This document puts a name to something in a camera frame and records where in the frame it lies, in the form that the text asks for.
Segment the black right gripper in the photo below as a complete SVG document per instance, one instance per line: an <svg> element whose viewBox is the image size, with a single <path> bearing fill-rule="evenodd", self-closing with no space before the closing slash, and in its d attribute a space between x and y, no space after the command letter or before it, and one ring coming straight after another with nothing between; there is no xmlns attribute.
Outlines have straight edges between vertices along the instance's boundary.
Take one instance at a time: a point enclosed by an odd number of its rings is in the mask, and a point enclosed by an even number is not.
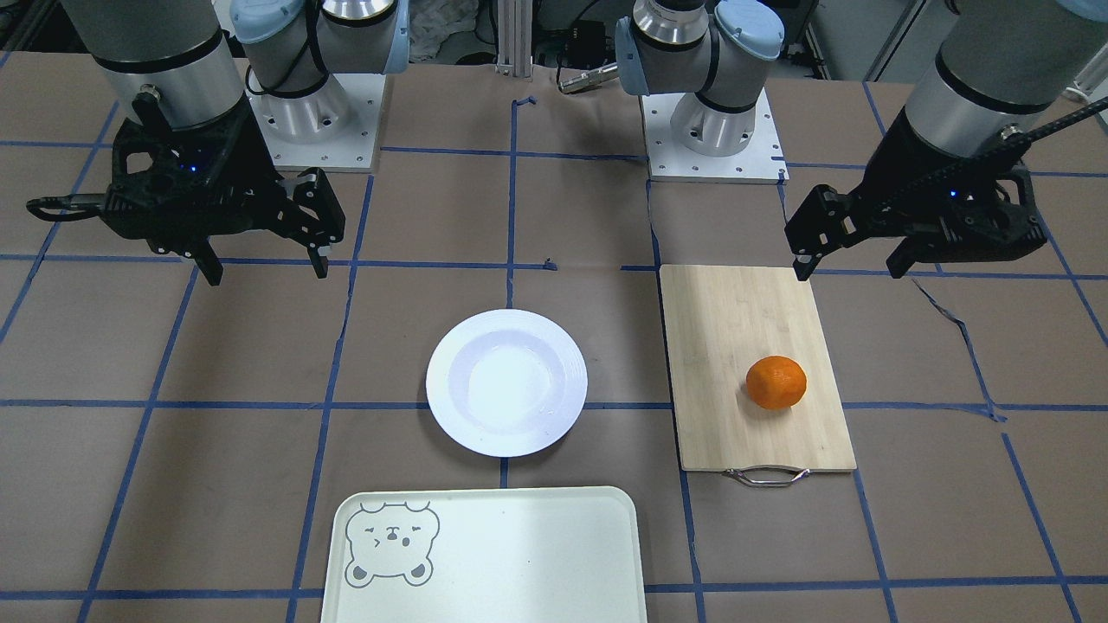
<svg viewBox="0 0 1108 623"><path fill-rule="evenodd" d="M170 108L153 93L136 94L132 108L136 119L124 122L113 141L107 188L30 200L32 216L99 218L155 253L194 257L209 286L224 275L211 237L269 229L307 248L317 279L327 277L329 245L343 241L343 210L324 170L287 180L274 168L246 98L193 129L171 127Z"/></svg>

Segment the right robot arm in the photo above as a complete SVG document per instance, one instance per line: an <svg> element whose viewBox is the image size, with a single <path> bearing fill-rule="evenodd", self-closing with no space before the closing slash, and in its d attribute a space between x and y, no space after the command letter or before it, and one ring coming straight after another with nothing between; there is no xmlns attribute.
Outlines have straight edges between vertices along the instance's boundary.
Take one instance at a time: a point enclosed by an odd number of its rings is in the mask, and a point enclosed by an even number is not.
<svg viewBox="0 0 1108 623"><path fill-rule="evenodd" d="M317 277L343 241L325 167L357 139L368 100L341 75L400 74L410 59L407 1L234 1L238 72L209 1L66 1L68 16L126 116L100 194L27 202L53 223L99 218L158 255L222 280L215 236L268 229L300 244Z"/></svg>

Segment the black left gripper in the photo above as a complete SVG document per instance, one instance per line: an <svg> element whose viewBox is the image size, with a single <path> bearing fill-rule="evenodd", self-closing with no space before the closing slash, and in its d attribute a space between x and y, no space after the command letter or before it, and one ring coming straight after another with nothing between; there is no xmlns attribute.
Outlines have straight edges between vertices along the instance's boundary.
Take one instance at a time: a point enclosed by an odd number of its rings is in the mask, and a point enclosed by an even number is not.
<svg viewBox="0 0 1108 623"><path fill-rule="evenodd" d="M1047 243L1024 155L1040 131L987 137L974 157L929 145L899 112L856 188L818 184L788 219L796 279L869 238L899 238L886 267L902 279L919 263L1017 261Z"/></svg>

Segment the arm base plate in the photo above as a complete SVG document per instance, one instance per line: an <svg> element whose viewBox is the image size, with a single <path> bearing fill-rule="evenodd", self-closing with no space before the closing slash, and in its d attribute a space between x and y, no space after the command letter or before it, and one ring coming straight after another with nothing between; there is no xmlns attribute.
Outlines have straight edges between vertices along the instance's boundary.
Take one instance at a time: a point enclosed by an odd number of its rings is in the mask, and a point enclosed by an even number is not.
<svg viewBox="0 0 1108 623"><path fill-rule="evenodd" d="M371 173L387 86L382 74L332 74L299 99L247 96L277 170Z"/></svg>
<svg viewBox="0 0 1108 623"><path fill-rule="evenodd" d="M653 181L780 184L790 178L767 92L740 113L693 93L640 98Z"/></svg>

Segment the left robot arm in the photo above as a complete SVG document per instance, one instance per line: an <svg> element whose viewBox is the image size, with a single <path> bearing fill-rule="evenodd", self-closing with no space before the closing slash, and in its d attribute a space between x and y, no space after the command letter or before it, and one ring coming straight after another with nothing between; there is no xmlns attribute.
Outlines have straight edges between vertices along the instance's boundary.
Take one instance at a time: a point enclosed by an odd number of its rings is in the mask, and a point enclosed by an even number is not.
<svg viewBox="0 0 1108 623"><path fill-rule="evenodd" d="M1040 248L1047 235L1022 159L1105 109L1099 100L1037 125L1104 45L1104 1L962 8L856 188L815 185L787 221L796 277L869 238L899 238L886 261L894 279L919 263L1017 261ZM752 137L782 47L780 17L758 1L637 1L615 28L624 91L678 94L673 134L704 157L731 157Z"/></svg>

